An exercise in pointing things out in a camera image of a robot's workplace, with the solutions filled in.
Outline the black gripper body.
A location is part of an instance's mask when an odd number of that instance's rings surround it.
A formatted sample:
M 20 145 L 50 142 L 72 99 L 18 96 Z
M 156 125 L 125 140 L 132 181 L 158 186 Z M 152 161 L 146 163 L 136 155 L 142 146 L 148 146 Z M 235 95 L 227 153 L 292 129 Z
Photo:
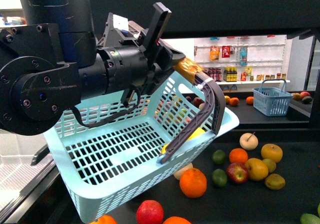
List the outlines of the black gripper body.
M 102 43 L 107 56 L 106 93 L 135 86 L 142 94 L 152 94 L 174 72 L 174 65 L 185 58 L 161 39 L 171 11 L 160 2 L 153 7 L 149 28 L 140 30 L 138 37 L 116 28 L 116 16 L 109 13 Z

